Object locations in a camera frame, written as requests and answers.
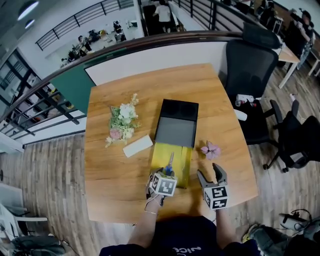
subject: purple flower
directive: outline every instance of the purple flower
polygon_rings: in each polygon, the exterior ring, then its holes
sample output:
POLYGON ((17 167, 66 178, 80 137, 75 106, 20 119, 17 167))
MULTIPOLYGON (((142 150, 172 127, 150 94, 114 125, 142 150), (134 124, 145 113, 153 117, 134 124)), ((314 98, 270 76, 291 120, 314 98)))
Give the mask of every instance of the purple flower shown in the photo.
POLYGON ((217 158, 221 154, 220 147, 218 147, 218 145, 213 145, 210 141, 206 141, 206 146, 203 146, 201 151, 208 160, 217 158))
POLYGON ((117 128, 112 128, 110 130, 110 136, 114 140, 120 140, 122 137, 122 131, 117 128))

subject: wooden floor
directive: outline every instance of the wooden floor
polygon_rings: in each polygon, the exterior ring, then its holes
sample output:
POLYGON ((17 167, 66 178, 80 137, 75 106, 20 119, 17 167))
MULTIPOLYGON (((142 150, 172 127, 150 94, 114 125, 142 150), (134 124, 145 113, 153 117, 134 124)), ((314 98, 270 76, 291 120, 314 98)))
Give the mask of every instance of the wooden floor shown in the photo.
MULTIPOLYGON (((268 110, 269 100, 274 99, 285 115, 291 108, 289 94, 292 93, 300 102, 298 118, 302 122, 310 115, 320 119, 319 82, 308 77, 309 70, 308 66, 303 66, 280 90, 277 85, 285 70, 276 69, 264 93, 263 108, 268 110)), ((272 127, 275 119, 270 117, 268 121, 272 127)), ((51 233, 68 241, 79 255, 91 256, 98 255, 102 247, 126 243, 133 226, 89 220, 84 182, 84 136, 78 134, 31 144, 23 154, 1 154, 0 168, 4 172, 4 183, 22 188, 25 207, 33 214, 48 217, 51 233)), ((320 195, 319 163, 310 162, 303 169, 292 169, 283 174, 284 164, 280 160, 269 170, 262 168, 274 156, 274 147, 262 144, 250 146, 249 150, 259 196, 229 209, 239 236, 255 222, 279 228, 279 213, 305 208, 314 217, 320 215, 320 200, 316 198, 320 195)))

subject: chair headrest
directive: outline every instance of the chair headrest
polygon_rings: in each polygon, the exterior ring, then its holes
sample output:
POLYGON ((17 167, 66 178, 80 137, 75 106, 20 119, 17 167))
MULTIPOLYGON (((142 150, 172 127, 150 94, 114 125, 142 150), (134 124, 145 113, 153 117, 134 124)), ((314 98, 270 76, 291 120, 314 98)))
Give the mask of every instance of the chair headrest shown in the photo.
POLYGON ((268 49, 279 49, 281 44, 275 33, 258 25, 244 23, 242 39, 268 49))

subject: yellow paper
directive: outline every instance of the yellow paper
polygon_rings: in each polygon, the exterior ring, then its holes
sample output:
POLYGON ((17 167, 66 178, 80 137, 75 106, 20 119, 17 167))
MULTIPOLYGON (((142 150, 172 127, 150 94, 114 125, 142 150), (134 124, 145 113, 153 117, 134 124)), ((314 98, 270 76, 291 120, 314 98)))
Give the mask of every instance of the yellow paper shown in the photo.
POLYGON ((174 152, 172 170, 177 177, 177 187, 186 189, 189 182, 192 148, 155 143, 151 170, 166 167, 169 164, 172 152, 174 152))

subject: green panel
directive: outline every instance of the green panel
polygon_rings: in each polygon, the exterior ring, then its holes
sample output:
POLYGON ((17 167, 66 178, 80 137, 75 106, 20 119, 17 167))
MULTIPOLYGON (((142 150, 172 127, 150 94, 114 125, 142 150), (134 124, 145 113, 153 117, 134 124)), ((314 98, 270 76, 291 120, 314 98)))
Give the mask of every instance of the green panel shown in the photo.
POLYGON ((85 69, 107 61, 110 57, 121 56, 125 48, 109 52, 75 66, 50 82, 78 110, 87 114, 91 88, 96 86, 85 69))

